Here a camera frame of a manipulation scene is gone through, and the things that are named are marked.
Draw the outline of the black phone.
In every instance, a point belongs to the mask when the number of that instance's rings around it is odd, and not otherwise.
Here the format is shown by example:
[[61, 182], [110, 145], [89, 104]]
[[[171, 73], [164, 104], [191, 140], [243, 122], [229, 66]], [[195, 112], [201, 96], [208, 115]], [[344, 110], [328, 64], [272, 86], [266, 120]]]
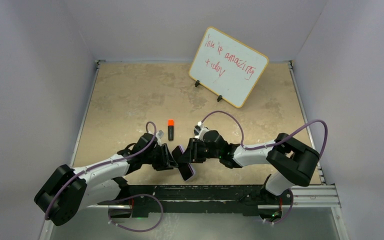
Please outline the black phone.
[[179, 161], [179, 159], [183, 155], [183, 153], [184, 153], [184, 149], [181, 145], [176, 146], [174, 148], [174, 150], [171, 152], [173, 159], [175, 160], [175, 162], [178, 165], [177, 169], [178, 169], [183, 181], [187, 182], [195, 176], [196, 171], [190, 163]]

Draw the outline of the purple phone case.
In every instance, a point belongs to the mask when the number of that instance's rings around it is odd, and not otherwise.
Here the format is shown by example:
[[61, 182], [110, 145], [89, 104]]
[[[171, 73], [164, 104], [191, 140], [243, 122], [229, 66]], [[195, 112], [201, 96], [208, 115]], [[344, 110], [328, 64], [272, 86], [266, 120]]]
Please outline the purple phone case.
[[178, 171], [184, 182], [190, 181], [196, 174], [195, 169], [190, 163], [180, 163]]

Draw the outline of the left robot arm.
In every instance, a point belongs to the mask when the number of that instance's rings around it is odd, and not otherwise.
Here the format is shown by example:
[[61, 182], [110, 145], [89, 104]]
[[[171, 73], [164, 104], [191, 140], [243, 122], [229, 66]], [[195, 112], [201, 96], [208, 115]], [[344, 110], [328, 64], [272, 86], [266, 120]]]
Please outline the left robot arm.
[[168, 145], [161, 143], [159, 136], [145, 133], [136, 143], [98, 163], [57, 167], [33, 201], [44, 212], [46, 220], [61, 226], [88, 206], [107, 201], [118, 205], [126, 203], [129, 191], [124, 177], [142, 165], [151, 165], [156, 171], [178, 167]]

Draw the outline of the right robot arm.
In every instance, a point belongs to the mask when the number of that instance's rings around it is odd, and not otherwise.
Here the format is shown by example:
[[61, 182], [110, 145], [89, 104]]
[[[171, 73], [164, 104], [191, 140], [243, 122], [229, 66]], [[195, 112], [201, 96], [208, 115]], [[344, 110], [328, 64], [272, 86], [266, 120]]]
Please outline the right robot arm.
[[268, 177], [260, 196], [272, 204], [293, 186], [309, 186], [320, 158], [315, 149], [286, 133], [278, 134], [265, 144], [241, 146], [228, 143], [216, 130], [209, 130], [190, 138], [183, 154], [175, 157], [175, 161], [192, 164], [218, 159], [229, 169], [271, 165], [276, 172]]

